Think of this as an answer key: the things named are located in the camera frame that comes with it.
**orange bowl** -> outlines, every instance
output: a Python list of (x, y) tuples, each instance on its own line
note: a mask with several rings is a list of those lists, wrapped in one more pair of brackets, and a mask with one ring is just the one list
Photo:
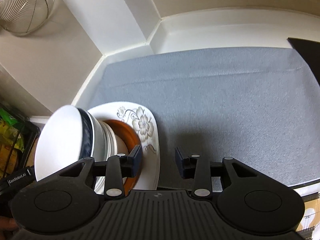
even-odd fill
[[(138, 144), (141, 145), (140, 139), (136, 132), (126, 123), (118, 121), (118, 120), (106, 120), (104, 121), (108, 124), (114, 133), (123, 140), (124, 144), (126, 145), (128, 152), (130, 153), (133, 148)], [(140, 176), (141, 172), (141, 165), (138, 171), (138, 174), (134, 178), (127, 178), (124, 183), (124, 192), (128, 195), (129, 191), (133, 189), (134, 185)]]

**white plate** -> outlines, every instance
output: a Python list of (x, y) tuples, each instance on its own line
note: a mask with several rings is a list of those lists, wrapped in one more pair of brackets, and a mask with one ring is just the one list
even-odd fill
[(142, 169), (134, 189), (155, 190), (160, 171), (158, 129), (153, 114), (144, 106), (130, 102), (112, 102), (88, 111), (98, 120), (119, 120), (138, 134), (143, 150)]

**white bowl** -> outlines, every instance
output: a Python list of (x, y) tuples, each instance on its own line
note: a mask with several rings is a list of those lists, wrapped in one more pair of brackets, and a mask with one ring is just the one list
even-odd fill
[(105, 127), (104, 122), (99, 121), (99, 124), (101, 125), (102, 130), (105, 134), (105, 138), (106, 138), (106, 141), (105, 141), (106, 158), (104, 159), (104, 161), (105, 161), (111, 156), (111, 135), (110, 135), (107, 127)]
[[(110, 143), (106, 146), (106, 149), (108, 151), (107, 154), (107, 158), (105, 160), (107, 160), (110, 156), (113, 155), (117, 155), (118, 153), (124, 153), (126, 155), (128, 155), (128, 149), (124, 143), (124, 141), (117, 136), (114, 131), (112, 130), (112, 128), (106, 124), (105, 122), (99, 121), (100, 125), (103, 127), (103, 130), (105, 131), (105, 133), (107, 134), (107, 138), (110, 137), (111, 141)], [(122, 182), (125, 183), (127, 180), (127, 178), (123, 178)], [(105, 181), (105, 177), (97, 177), (97, 182), (94, 188), (94, 191), (97, 194), (103, 194), (103, 190), (104, 190), (104, 181)]]
[(63, 106), (44, 126), (36, 147), (35, 174), (39, 181), (85, 156), (104, 161), (106, 138), (99, 122), (88, 112)]

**wire mesh basket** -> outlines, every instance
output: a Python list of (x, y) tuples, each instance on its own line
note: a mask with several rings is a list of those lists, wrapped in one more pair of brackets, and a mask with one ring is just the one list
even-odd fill
[(0, 26), (15, 34), (30, 33), (50, 15), (54, 0), (0, 0)]

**gray fabric mat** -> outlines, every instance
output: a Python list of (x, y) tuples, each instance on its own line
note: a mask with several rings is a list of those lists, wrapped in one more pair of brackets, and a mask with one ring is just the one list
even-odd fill
[(202, 49), (114, 63), (91, 107), (113, 101), (154, 114), (161, 187), (192, 187), (178, 174), (176, 146), (212, 161), (232, 156), (286, 185), (320, 177), (320, 88), (293, 49)]

